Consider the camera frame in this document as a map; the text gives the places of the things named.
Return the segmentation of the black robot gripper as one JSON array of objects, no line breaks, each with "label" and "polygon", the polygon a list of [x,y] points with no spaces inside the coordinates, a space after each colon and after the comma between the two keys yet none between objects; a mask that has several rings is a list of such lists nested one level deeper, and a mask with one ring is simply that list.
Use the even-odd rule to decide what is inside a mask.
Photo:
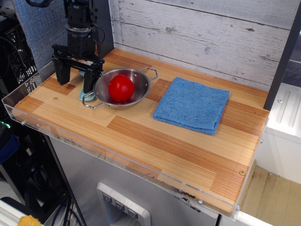
[{"label": "black robot gripper", "polygon": [[[86,28],[76,28],[66,25],[67,45],[54,44],[53,62],[57,81],[64,85],[70,81],[70,70],[76,68],[84,73],[83,92],[89,93],[93,89],[94,83],[103,75],[103,64],[96,54],[97,41],[94,34],[97,29],[92,25]],[[86,65],[84,61],[92,61],[92,64]]]}]

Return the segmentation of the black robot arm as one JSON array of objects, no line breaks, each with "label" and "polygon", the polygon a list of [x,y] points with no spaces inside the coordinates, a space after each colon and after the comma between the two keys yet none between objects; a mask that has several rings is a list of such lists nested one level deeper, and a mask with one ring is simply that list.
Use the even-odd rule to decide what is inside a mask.
[{"label": "black robot arm", "polygon": [[67,45],[54,44],[53,63],[57,81],[64,85],[70,81],[71,68],[84,72],[83,92],[89,93],[101,76],[104,60],[96,54],[98,35],[95,9],[91,0],[65,0],[67,17]]}]

